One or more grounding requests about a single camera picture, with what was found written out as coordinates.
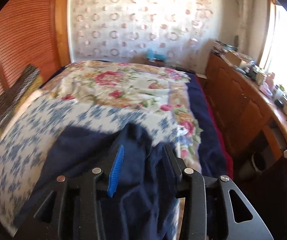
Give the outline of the navy printed t-shirt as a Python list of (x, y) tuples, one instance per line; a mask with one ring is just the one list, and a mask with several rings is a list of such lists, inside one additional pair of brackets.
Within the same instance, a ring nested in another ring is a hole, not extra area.
[[(15, 217), (15, 239), (173, 239), (177, 202), (162, 161), (166, 144), (153, 145), (135, 124), (113, 134), (67, 127)], [(120, 145), (124, 163), (109, 197), (109, 174)]]

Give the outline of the blue floral white blanket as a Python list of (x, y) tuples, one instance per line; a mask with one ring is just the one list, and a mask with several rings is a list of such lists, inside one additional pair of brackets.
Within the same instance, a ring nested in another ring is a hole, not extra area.
[(131, 108), (115, 108), (74, 100), (36, 99), (0, 140), (0, 222), (14, 236), (15, 215), (30, 197), (48, 151), (68, 126), (114, 133), (127, 123), (141, 125), (152, 144), (176, 143), (178, 127), (170, 113), (160, 114)]

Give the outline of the navy blue bed sheet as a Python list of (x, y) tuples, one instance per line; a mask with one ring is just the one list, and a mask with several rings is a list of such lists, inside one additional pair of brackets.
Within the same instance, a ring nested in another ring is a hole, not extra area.
[(202, 174), (218, 178), (221, 175), (233, 177), (233, 161), (225, 149), (223, 136), (214, 120), (212, 109), (205, 97), (199, 79), (188, 74), (189, 103), (194, 117), (199, 123), (201, 144), (198, 149)]

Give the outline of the black circle pattern pillow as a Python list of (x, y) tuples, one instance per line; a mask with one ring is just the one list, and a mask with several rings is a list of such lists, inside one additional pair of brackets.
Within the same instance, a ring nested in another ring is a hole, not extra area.
[(29, 64), (13, 86), (0, 95), (0, 132), (19, 110), (19, 107), (42, 83), (40, 70)]

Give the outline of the floral pink quilt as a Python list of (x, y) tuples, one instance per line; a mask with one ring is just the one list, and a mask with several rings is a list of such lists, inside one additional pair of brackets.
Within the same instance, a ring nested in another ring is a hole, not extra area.
[(154, 136), (168, 128), (167, 121), (173, 121), (180, 157), (188, 167), (201, 171), (198, 149), (203, 130), (190, 108), (190, 80), (187, 74), (165, 67), (82, 61), (67, 65), (43, 89), (52, 98), (151, 114)]

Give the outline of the long wooden side cabinet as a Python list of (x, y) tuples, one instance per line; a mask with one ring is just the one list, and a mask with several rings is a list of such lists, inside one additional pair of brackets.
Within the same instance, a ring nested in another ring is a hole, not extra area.
[(276, 125), (287, 144), (287, 116), (267, 98), (258, 85), (209, 53), (205, 94), (222, 131), (226, 149), (236, 157), (260, 132)]

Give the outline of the blue toy on box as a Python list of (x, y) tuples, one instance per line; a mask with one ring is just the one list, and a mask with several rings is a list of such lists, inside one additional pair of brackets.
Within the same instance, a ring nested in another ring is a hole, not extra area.
[(155, 60), (166, 61), (166, 57), (164, 55), (157, 54), (150, 48), (147, 50), (146, 59), (148, 59), (150, 62), (153, 62)]

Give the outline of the pink figurine on cabinet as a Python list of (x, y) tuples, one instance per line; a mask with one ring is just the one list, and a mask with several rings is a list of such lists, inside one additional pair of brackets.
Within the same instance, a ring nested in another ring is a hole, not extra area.
[(272, 90), (274, 88), (275, 73), (268, 73), (264, 82), (259, 86), (259, 90), (268, 98), (272, 98)]

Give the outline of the cardboard box on cabinet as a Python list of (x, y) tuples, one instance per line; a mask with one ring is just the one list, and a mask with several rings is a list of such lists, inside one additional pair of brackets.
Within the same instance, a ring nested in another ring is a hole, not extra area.
[(246, 64), (246, 61), (240, 53), (233, 51), (233, 50), (228, 50), (225, 54), (225, 58), (227, 61), (229, 61), (232, 65), (240, 67), (242, 65)]

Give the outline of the white bottle green cap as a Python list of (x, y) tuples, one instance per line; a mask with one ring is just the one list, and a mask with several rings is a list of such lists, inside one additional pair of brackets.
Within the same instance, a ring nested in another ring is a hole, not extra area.
[(282, 98), (284, 89), (282, 86), (279, 85), (276, 85), (275, 87), (276, 87), (275, 99), (280, 100)]

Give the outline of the wooden slatted wardrobe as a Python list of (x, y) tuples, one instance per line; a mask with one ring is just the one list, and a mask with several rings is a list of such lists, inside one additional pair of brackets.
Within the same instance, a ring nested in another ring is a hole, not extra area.
[(28, 64), (48, 80), (70, 63), (68, 0), (9, 0), (0, 11), (0, 94)]

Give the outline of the circle pattern sheer curtain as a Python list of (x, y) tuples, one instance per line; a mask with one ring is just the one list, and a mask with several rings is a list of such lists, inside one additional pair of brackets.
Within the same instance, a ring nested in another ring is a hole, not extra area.
[(142, 62), (150, 48), (167, 61), (200, 66), (207, 44), (233, 29), (233, 0), (68, 0), (71, 61)]

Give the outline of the beige side window curtain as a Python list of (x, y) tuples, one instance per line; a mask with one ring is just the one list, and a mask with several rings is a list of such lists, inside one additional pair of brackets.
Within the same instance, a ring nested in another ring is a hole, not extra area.
[(255, 0), (236, 0), (236, 2), (238, 5), (238, 21), (234, 41), (238, 51), (245, 54), (249, 49)]

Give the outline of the window with wooden frame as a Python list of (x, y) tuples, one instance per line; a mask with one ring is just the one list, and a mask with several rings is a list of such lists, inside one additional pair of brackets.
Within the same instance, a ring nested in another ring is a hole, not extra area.
[(268, 0), (269, 21), (259, 67), (274, 74), (274, 85), (287, 95), (287, 11), (278, 0)]

